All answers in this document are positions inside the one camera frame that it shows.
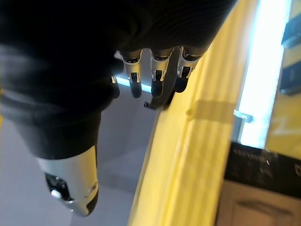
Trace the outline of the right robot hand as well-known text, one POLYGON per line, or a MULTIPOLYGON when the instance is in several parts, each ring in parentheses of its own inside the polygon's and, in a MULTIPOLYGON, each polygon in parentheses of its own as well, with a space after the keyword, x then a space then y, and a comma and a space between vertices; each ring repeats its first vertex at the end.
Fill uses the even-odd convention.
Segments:
POLYGON ((51 195, 78 216, 98 201, 101 112, 119 96, 116 75, 142 93, 185 91, 234 0, 3 0, 0 107, 44 173, 51 195))

